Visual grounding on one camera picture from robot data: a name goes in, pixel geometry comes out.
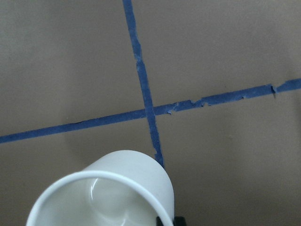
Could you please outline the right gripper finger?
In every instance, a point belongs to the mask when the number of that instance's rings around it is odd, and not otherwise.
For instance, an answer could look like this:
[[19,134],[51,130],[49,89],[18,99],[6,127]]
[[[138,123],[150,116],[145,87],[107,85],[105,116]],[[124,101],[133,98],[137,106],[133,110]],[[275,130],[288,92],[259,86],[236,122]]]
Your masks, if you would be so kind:
[[156,226],[186,226],[186,219],[183,216],[174,216],[168,211],[156,212]]

